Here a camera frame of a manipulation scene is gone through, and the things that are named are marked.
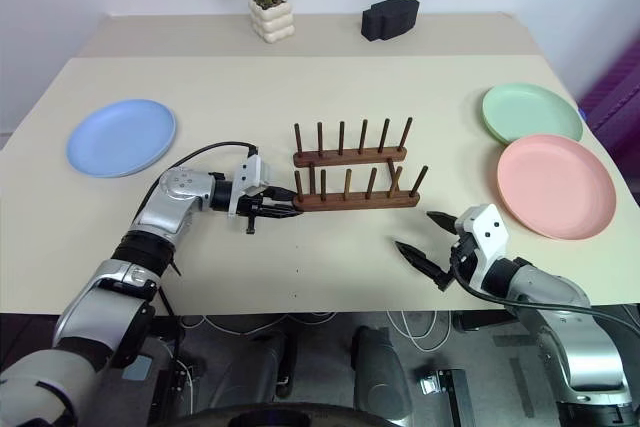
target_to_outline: beige tabletop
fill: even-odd
[[[507,16],[497,14],[496,18],[508,19],[514,29],[522,29]],[[215,24],[214,20],[203,19]],[[464,31],[467,24],[462,21],[458,31]],[[114,25],[103,26],[95,39],[108,37],[105,32]],[[122,32],[122,25],[117,28]],[[300,35],[311,38],[309,33]],[[340,37],[341,31],[331,35]],[[405,44],[415,42],[416,37],[417,33],[394,41],[406,53],[410,49]],[[376,145],[386,117],[391,119],[389,142],[395,143],[408,116],[414,122],[400,184],[407,187],[423,164],[430,167],[416,208],[258,219],[254,236],[244,234],[246,219],[204,212],[195,218],[176,256],[183,276],[178,278],[168,270],[163,277],[176,311],[223,314],[489,307],[455,285],[441,293],[393,244],[393,240],[408,242],[446,266],[455,238],[429,221],[425,211],[459,214],[470,205],[487,202],[498,205],[507,223],[510,256],[522,256],[542,269],[571,278],[594,304],[640,300],[635,251],[640,209],[588,129],[582,144],[606,166],[617,192],[616,215],[604,232],[584,241],[550,240],[522,226],[499,200],[495,171],[503,146],[483,126],[479,115],[482,95],[493,85],[522,81],[552,89],[571,101],[544,58],[527,51],[535,51],[530,39],[520,44],[520,53],[514,46],[499,54],[478,48],[448,55],[391,55],[389,50],[376,56],[355,52],[318,56],[311,55],[310,49],[305,56],[261,52],[225,57],[213,52],[179,56],[176,50],[140,51],[136,57],[123,50],[110,58],[107,52],[102,57],[89,56],[91,49],[98,53],[100,42],[95,39],[84,50],[85,57],[74,58],[64,67],[3,151],[3,312],[60,313],[101,260],[110,257],[153,179],[204,144],[253,142],[272,166],[274,183],[293,188],[294,122],[301,126],[304,148],[313,149],[317,121],[324,123],[325,145],[331,148],[337,144],[341,120],[346,122],[347,145],[357,144],[363,118],[369,120],[368,144]],[[476,40],[481,44],[486,39],[480,35]],[[455,44],[451,39],[446,42]],[[387,49],[380,42],[366,45]],[[154,99],[173,110],[178,131],[172,147],[156,164],[128,177],[94,179],[75,172],[65,158],[65,144],[73,128],[90,112],[126,98]],[[204,154],[189,165],[231,175],[244,155],[242,149],[226,148]],[[369,169],[353,168],[352,190],[366,188]],[[328,169],[329,191],[340,191],[343,176],[342,167]],[[307,181],[306,172],[303,181]],[[388,186],[388,173],[380,169],[376,188]]]

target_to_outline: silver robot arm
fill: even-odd
[[[481,293],[508,300],[590,307],[585,292],[529,262],[508,260],[509,238],[495,205],[467,210],[455,221],[460,242],[452,249],[459,272]],[[618,350],[591,315],[508,307],[536,338],[566,427],[637,426]]]
[[[261,215],[267,173],[258,155],[238,167],[233,182],[220,174],[167,170],[112,257],[60,317],[53,347],[22,358],[0,375],[0,424],[82,422],[105,368],[135,359],[155,313],[150,302],[193,213],[211,207],[230,215]],[[286,192],[277,193],[282,198]],[[280,217],[296,214],[284,205],[278,210]]]

